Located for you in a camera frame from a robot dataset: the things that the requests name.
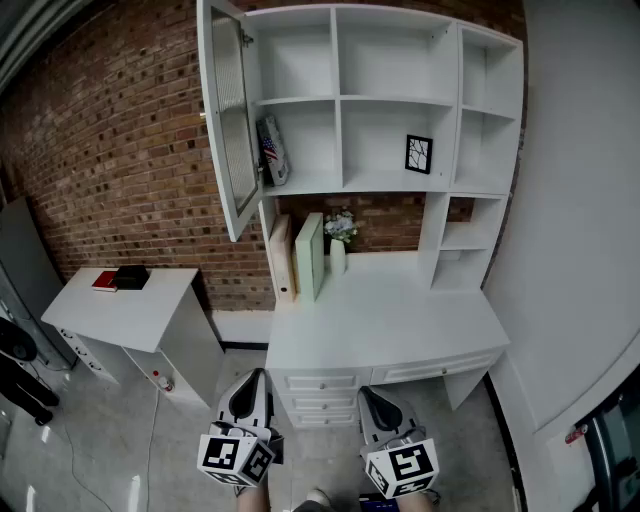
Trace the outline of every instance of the red book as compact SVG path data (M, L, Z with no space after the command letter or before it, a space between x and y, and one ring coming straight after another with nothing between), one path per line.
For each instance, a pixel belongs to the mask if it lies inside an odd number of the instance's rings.
M116 275L115 270L106 270L100 277L96 279L95 283L91 285L91 288L98 290L99 292L115 292L118 290L115 284L112 284L113 278Z

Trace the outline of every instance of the potted plant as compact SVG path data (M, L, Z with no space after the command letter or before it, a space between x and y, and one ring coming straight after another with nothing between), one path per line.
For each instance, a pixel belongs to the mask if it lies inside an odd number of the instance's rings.
M347 268L344 244L351 242L351 238L358 234L358 225L353 220L353 213L345 209L335 215L327 215L324 232L331 237L331 273L336 276L342 275Z

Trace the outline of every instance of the flower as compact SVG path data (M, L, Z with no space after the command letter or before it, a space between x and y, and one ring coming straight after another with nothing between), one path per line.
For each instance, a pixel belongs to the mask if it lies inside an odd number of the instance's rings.
M325 217L324 232L335 240L345 243L351 242L351 237L358 233L358 225L353 220L353 214L348 210L343 210L335 215Z

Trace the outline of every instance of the white side table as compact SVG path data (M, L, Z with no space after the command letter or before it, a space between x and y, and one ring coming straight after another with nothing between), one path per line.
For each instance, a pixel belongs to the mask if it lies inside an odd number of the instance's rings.
M191 287L198 270L152 269L142 290L93 290L105 270L80 269L42 320L98 377L124 384L137 367L158 386L157 371L174 383L168 398L211 407L223 351Z

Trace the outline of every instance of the power cord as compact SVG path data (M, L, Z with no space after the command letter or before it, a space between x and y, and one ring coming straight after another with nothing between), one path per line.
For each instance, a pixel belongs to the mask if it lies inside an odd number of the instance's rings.
M44 363L42 361L42 359L40 359L40 357L37 357L35 359L38 363L40 363L40 365L45 369L45 370L49 370L50 372L64 372L64 371L69 371L71 370L71 368L51 368L49 366L46 365L46 363Z
M149 512L149 502L151 501L151 485L149 484L149 474L151 472L151 443L153 443L153 431L156 429L156 418L158 417L159 403L160 390L156 388L156 406L153 410L153 422L151 423L151 435L149 436L149 449L147 450L147 512Z
M102 503L105 507L107 507L107 510L109 510L109 512L113 512L113 509L109 505L107 505L107 503L100 496L98 496L95 492L93 492L86 485L84 485L76 476L75 466L74 466L76 453L75 453L75 449L73 448L73 443L71 442L71 436L69 435L69 431L67 430L67 421L64 414L64 408L62 406L60 406L60 412L62 413L62 426L64 427L64 433L66 434L67 439L69 440L69 446L71 447L71 476L78 483L80 487L82 487L85 491L87 491L95 499L97 499L100 503Z
M51 386L49 386L49 384L47 384L44 379L42 379L42 377L40 377L40 374L38 373L38 370L36 370L35 366L33 366L32 363L29 363L29 366L31 366L31 368L33 369L33 371L36 373L36 378L38 380L38 382L41 382L49 391L51 391L53 393L53 390L51 389ZM45 369L49 370L49 371L60 371L60 370L51 370L50 368L47 368L46 366L44 366ZM156 405L153 409L153 421L151 422L151 434L149 435L149 446L147 448L147 507L146 510L147 512L149 512L149 503L151 501L151 485L149 483L149 475L150 475L150 471L151 471L151 445L153 444L153 434L154 431L156 429L156 419L158 418L158 406L160 405L160 390L158 388L156 389ZM94 498L96 498L100 503L102 503L105 507L107 507L107 509L109 510L109 512L113 512L113 509L107 505L107 503L100 498L100 496L98 496L96 493L94 493L91 489L89 489L86 485L84 485L76 476L75 474L75 466L74 466L74 461L75 461L75 449L73 447L73 443L71 442L71 436L69 435L69 431L67 430L67 421L66 421L66 416L64 414L64 408L62 407L62 405L60 405L60 412L62 413L62 426L64 427L64 433L67 436L67 439L69 441L69 446L71 447L71 476L73 476L73 479L78 483L78 485L80 487L82 487L85 491L87 491L89 494L91 494Z

